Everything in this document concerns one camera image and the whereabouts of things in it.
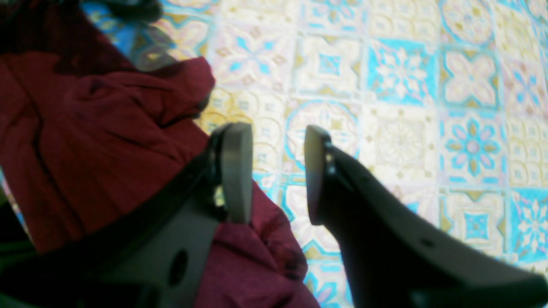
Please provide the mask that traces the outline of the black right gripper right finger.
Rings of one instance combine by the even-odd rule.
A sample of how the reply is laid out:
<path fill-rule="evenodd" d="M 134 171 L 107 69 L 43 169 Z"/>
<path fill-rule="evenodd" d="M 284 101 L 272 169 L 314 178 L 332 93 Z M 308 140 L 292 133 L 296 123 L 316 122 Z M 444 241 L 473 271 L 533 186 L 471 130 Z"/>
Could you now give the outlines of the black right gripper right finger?
<path fill-rule="evenodd" d="M 339 244 L 357 308 L 541 308 L 544 276 L 489 257 L 422 219 L 309 125 L 310 222 Z"/>

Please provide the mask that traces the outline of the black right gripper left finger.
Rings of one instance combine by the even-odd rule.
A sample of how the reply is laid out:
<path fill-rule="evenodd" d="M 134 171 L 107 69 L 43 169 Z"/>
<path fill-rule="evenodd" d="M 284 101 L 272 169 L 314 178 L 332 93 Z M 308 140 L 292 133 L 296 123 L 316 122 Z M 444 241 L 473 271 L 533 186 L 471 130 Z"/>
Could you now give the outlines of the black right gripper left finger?
<path fill-rule="evenodd" d="M 1 248 L 3 308 L 191 308 L 221 223 L 252 215 L 252 126 L 229 123 L 154 197 L 54 252 Z"/>

